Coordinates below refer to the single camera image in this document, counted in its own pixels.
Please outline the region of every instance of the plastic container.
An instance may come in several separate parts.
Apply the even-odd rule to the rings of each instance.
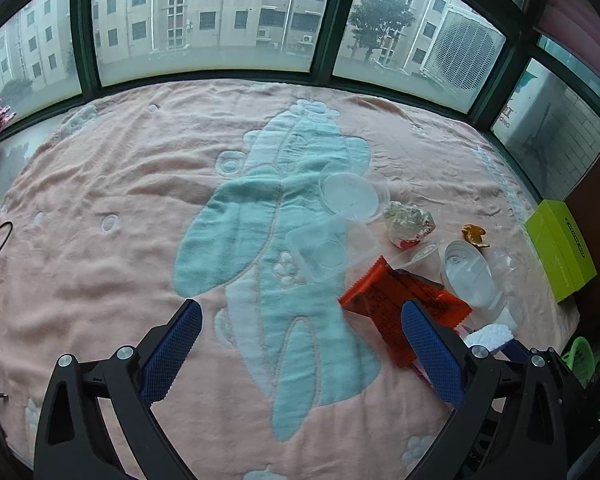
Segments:
[[[296,264],[312,282],[328,280],[379,254],[371,231],[341,216],[289,231],[285,240]]]
[[[421,242],[413,249],[398,254],[389,265],[394,269],[408,270],[432,282],[440,282],[440,251],[433,243]]]
[[[574,339],[571,349],[562,356],[562,360],[580,381],[582,387],[586,388],[596,371],[596,359],[589,341],[581,336]]]
[[[495,322],[507,306],[507,298],[496,287],[487,261],[464,240],[454,240],[446,247],[442,271],[446,288],[467,302],[482,322]]]
[[[327,164],[320,172],[318,188],[328,211],[357,222],[372,222],[389,205],[385,180],[373,170],[359,176],[346,162]]]

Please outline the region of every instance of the blue cartoon figure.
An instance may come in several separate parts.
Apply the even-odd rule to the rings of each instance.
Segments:
[[[343,317],[344,275],[309,282],[285,246],[292,229],[328,218],[318,178],[333,161],[363,174],[370,149],[344,137],[324,103],[298,100],[244,136],[247,152],[223,152],[218,187],[191,223],[174,263],[174,288],[193,298],[225,286],[216,339],[240,353],[264,396],[271,425],[290,439],[309,411],[359,394],[380,371],[378,359]]]

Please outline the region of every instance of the bed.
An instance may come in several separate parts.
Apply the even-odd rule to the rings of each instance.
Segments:
[[[578,314],[555,303],[522,228],[534,204],[467,124],[331,89],[147,86],[69,113],[4,197],[15,229],[0,256],[0,422],[14,453],[33,460],[60,355],[106,358],[193,297],[202,333],[152,410],[200,479],[403,479],[448,407],[392,364],[368,318],[341,309],[359,269],[307,282],[285,246],[289,229],[328,214],[314,183],[343,157],[429,210],[441,245],[483,226],[520,264],[518,338],[563,348]],[[382,219],[369,227],[395,256]]]

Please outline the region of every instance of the clear plastic bowl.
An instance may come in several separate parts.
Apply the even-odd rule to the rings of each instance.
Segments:
[[[371,169],[360,176],[347,162],[327,164],[320,172],[318,186],[325,208],[349,220],[372,222],[389,205],[384,178]]]
[[[296,264],[312,282],[328,280],[379,254],[371,231],[341,216],[293,229],[285,240]]]

